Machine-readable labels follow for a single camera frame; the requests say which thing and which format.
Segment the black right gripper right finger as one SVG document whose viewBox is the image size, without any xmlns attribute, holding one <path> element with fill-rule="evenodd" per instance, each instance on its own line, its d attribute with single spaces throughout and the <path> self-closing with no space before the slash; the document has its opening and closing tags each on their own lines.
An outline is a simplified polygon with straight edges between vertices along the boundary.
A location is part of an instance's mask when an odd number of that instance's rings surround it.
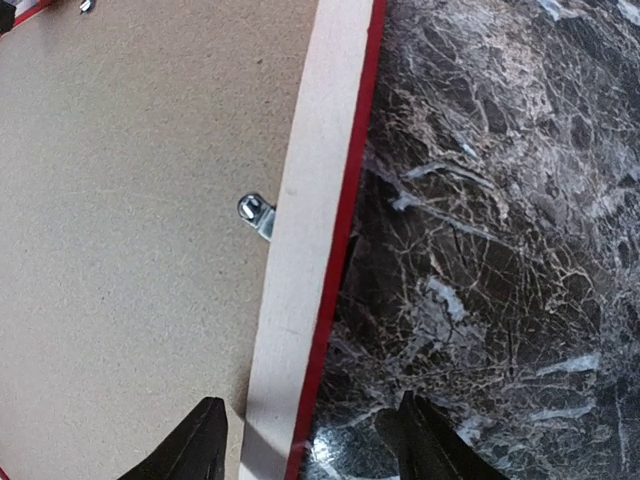
<svg viewBox="0 0 640 480">
<path fill-rule="evenodd" d="M 401 479 L 496 480 L 505 476 L 485 462 L 447 424 L 430 401 L 404 393 L 398 409 Z"/>
</svg>

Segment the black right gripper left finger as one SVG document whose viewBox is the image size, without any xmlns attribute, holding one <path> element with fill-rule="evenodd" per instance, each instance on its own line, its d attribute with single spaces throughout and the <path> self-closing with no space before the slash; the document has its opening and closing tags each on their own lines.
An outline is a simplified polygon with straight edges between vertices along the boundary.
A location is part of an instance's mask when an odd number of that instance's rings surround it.
<svg viewBox="0 0 640 480">
<path fill-rule="evenodd" d="M 224 400 L 205 397 L 120 480 L 224 479 L 227 437 Z"/>
</svg>

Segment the silver metal turn clip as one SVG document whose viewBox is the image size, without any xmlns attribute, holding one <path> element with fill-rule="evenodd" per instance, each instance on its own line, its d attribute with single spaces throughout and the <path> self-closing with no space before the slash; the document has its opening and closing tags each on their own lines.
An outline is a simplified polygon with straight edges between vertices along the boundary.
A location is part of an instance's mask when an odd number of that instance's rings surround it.
<svg viewBox="0 0 640 480">
<path fill-rule="evenodd" d="M 270 242 L 275 223 L 276 208 L 258 193 L 248 193 L 237 204 L 239 217 L 260 237 Z"/>
</svg>

